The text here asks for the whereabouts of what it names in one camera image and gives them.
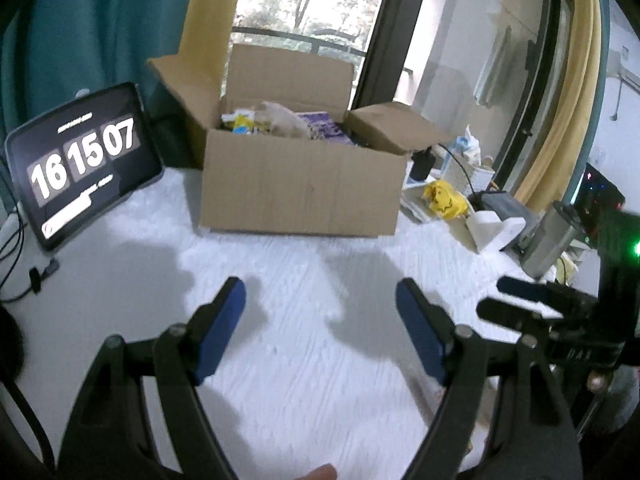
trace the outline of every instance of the finger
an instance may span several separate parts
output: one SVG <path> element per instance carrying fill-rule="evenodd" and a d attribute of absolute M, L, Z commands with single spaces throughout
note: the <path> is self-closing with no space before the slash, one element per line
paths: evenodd
<path fill-rule="evenodd" d="M 318 469 L 314 469 L 311 473 L 298 480 L 337 480 L 338 473 L 331 464 L 324 464 Z"/>

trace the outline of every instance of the white basket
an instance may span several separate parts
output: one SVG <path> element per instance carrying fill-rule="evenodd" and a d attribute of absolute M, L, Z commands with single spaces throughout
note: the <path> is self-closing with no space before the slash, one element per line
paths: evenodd
<path fill-rule="evenodd" d="M 460 161 L 460 164 L 465 167 L 469 179 L 474 185 L 473 191 L 484 191 L 489 187 L 489 184 L 495 175 L 494 170 L 472 166 L 463 157 L 455 157 L 456 160 Z M 449 182 L 456 190 L 462 193 L 463 196 L 469 196 L 472 193 L 472 190 L 462 168 L 460 168 L 460 165 L 456 163 L 456 160 L 451 160 L 451 158 L 449 158 L 440 178 Z"/>

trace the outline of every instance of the yellow snack package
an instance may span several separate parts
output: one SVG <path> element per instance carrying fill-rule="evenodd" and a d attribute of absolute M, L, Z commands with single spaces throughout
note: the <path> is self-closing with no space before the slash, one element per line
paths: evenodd
<path fill-rule="evenodd" d="M 443 220 L 453 220 L 466 214 L 469 209 L 465 197 L 445 180 L 431 182 L 424 189 L 422 199 L 428 202 L 429 209 Z"/>

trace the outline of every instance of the teal curtain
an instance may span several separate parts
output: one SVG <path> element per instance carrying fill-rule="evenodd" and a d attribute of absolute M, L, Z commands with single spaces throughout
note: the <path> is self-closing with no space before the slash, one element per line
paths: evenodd
<path fill-rule="evenodd" d="M 587 167 L 589 154 L 591 153 L 598 124 L 600 123 L 602 102 L 604 101 L 604 89 L 607 81 L 607 63 L 609 61 L 609 38 L 611 34 L 609 0 L 600 0 L 600 16 L 602 21 L 602 47 L 600 49 L 600 69 L 598 70 L 596 93 L 593 99 L 593 108 L 591 109 L 589 126 L 587 127 L 587 133 L 584 136 L 584 142 L 580 149 L 580 154 L 578 155 L 578 161 L 576 162 L 574 172 L 571 176 L 571 180 L 569 181 L 569 186 L 566 188 L 564 197 L 562 197 L 562 201 L 567 204 L 571 202 L 576 189 L 578 189 L 578 186 L 580 185 L 580 180 L 584 174 L 584 170 Z"/>
<path fill-rule="evenodd" d="M 0 140 L 81 89 L 133 81 L 164 162 L 190 166 L 183 112 L 146 66 L 149 57 L 178 52 L 188 5 L 189 0 L 25 2 L 0 42 Z"/>

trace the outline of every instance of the black round object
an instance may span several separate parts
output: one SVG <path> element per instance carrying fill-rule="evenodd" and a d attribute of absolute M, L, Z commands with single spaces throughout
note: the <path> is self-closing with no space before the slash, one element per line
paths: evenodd
<path fill-rule="evenodd" d="M 16 380 L 24 365 L 22 332 L 14 317 L 0 306 L 0 364 Z"/>

